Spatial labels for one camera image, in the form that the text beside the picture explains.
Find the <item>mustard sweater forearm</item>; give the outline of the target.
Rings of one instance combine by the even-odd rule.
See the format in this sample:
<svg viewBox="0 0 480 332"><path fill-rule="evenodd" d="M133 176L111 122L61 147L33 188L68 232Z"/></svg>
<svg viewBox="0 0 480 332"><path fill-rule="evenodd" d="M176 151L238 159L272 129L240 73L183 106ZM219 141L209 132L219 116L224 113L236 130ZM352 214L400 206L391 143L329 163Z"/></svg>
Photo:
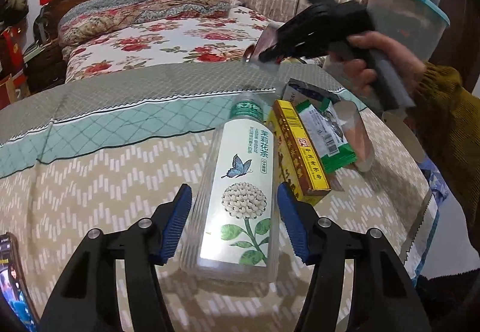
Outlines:
<svg viewBox="0 0 480 332"><path fill-rule="evenodd" d="M465 214L469 240L479 249L479 98L455 68L425 65L409 111L419 140Z"/></svg>

